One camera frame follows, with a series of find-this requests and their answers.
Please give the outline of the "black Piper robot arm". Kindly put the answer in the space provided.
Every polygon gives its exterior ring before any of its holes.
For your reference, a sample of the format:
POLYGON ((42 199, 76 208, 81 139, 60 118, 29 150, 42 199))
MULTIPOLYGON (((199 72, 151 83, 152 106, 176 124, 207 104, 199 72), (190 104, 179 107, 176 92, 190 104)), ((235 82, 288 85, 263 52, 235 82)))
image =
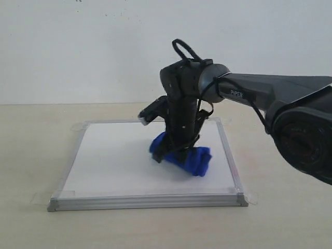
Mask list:
POLYGON ((331 77, 238 74, 212 62, 176 62, 160 71, 166 134, 153 152, 185 162, 210 104, 228 99, 253 108, 293 168, 331 184, 331 77))

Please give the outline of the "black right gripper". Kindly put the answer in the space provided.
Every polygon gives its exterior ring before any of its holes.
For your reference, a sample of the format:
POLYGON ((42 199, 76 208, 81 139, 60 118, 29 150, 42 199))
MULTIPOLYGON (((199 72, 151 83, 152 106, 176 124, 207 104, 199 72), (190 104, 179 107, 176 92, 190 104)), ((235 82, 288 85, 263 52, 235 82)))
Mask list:
POLYGON ((165 121, 167 142, 151 144, 152 158, 160 163, 170 152, 176 152, 179 163, 185 163, 193 145, 198 140, 199 132, 210 112, 196 106, 169 106, 165 121))

